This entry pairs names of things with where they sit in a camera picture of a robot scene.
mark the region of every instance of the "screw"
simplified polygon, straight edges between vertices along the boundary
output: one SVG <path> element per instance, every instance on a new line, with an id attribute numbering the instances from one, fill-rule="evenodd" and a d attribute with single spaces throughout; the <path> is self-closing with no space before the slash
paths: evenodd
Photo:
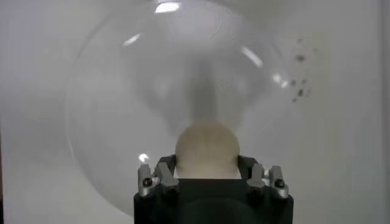
<path id="1" fill-rule="evenodd" d="M 275 180 L 275 187 L 277 188 L 284 188 L 285 187 L 285 181 L 282 179 L 276 179 Z"/>
<path id="2" fill-rule="evenodd" d="M 145 178 L 143 181 L 142 181 L 142 185 L 144 187 L 150 187 L 152 185 L 153 181 L 150 177 L 147 177 Z"/>

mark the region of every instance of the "dark speck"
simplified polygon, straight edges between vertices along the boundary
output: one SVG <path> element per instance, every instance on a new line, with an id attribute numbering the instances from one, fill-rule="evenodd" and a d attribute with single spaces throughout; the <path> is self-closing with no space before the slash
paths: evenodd
<path id="1" fill-rule="evenodd" d="M 300 89 L 300 90 L 298 91 L 298 96 L 299 96 L 299 97 L 302 97 L 302 96 L 303 96 L 303 89 Z"/>
<path id="2" fill-rule="evenodd" d="M 304 62 L 306 59 L 306 57 L 304 55 L 296 55 L 295 56 L 295 60 L 299 61 L 299 62 Z"/>

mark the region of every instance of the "transparent bubble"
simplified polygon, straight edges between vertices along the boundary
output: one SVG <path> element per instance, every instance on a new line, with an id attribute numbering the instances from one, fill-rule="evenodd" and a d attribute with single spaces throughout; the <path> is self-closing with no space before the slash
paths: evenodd
<path id="1" fill-rule="evenodd" d="M 91 34 L 74 69 L 69 145 L 96 190 L 127 214 L 139 164 L 173 154 L 190 123 L 217 119 L 240 136 L 291 102 L 272 40 L 206 1 L 129 3 Z"/>

